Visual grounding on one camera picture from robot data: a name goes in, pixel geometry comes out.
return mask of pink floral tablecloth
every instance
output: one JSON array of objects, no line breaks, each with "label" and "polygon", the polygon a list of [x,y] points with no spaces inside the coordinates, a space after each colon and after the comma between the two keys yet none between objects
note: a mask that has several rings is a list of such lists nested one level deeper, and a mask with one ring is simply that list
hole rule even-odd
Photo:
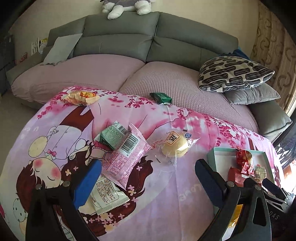
[{"label": "pink floral tablecloth", "polygon": [[[74,106],[62,99],[74,90],[95,92],[101,98],[89,107]],[[90,199],[80,207],[100,240],[198,240],[213,219],[213,206],[194,165],[215,146],[265,151],[276,183],[283,179],[272,144],[254,132],[136,95],[75,86],[55,96],[27,123],[6,159],[0,177],[0,213],[19,240],[25,240],[35,185],[57,187],[92,158],[106,160],[110,150],[94,138],[115,121],[126,128],[133,123],[151,145],[171,129],[186,129],[200,140],[177,160],[173,172],[156,160],[155,149],[150,150],[130,174],[126,204],[99,216]],[[61,209],[56,211],[66,236],[74,240]]]}]

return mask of pink snack package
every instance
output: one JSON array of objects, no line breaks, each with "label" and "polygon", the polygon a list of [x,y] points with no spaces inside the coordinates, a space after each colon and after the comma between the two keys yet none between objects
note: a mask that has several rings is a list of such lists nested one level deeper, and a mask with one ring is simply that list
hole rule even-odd
[{"label": "pink snack package", "polygon": [[131,123],[128,125],[128,133],[122,144],[111,153],[108,161],[102,163],[103,174],[123,189],[126,189],[134,166],[151,148],[142,133]]}]

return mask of black cabinet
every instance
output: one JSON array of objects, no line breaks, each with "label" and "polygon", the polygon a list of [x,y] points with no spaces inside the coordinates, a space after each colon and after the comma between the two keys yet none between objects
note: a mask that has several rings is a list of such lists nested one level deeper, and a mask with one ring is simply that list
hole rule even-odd
[{"label": "black cabinet", "polygon": [[6,72],[15,66],[15,46],[13,36],[7,36],[0,43],[0,95],[9,88],[6,80]]}]

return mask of screw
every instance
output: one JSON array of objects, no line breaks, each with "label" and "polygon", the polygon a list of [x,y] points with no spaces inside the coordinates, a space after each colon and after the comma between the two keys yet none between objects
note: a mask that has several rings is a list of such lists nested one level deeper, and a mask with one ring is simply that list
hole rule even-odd
[{"label": "screw", "polygon": [[260,191],[261,190],[261,187],[259,185],[255,185],[255,189]]},{"label": "screw", "polygon": [[36,190],[40,190],[42,188],[42,185],[41,184],[37,184],[35,188],[36,188]]},{"label": "screw", "polygon": [[227,184],[227,186],[229,186],[231,188],[234,187],[234,182],[232,182],[232,181],[228,181],[226,184]]},{"label": "screw", "polygon": [[70,186],[70,184],[71,184],[71,183],[70,183],[69,181],[64,181],[64,182],[63,182],[63,186],[64,186],[64,187],[68,187],[68,186]]}]

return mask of plush toy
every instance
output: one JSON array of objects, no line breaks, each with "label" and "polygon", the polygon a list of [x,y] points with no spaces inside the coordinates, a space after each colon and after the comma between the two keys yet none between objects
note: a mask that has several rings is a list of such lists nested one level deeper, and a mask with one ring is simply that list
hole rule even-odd
[{"label": "plush toy", "polygon": [[145,15],[151,12],[151,3],[156,0],[101,0],[103,2],[103,13],[109,13],[108,19],[116,19],[124,11],[137,12]]}]

